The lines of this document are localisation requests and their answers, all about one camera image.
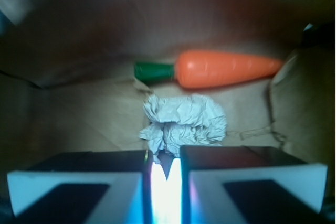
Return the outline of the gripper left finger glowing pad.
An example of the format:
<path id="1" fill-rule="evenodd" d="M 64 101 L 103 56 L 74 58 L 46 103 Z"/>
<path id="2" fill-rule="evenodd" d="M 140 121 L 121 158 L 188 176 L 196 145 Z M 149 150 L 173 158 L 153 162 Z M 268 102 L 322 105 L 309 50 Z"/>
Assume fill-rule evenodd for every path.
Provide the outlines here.
<path id="1" fill-rule="evenodd" d="M 7 174 L 15 223 L 152 223 L 149 150 L 61 153 Z"/>

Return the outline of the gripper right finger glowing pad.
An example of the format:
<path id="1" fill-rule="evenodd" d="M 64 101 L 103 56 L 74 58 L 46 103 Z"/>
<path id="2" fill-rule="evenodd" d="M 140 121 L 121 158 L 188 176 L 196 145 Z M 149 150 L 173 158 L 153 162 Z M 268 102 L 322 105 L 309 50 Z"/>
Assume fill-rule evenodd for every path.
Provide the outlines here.
<path id="1" fill-rule="evenodd" d="M 274 147 L 185 145 L 182 223 L 327 223 L 326 165 Z"/>

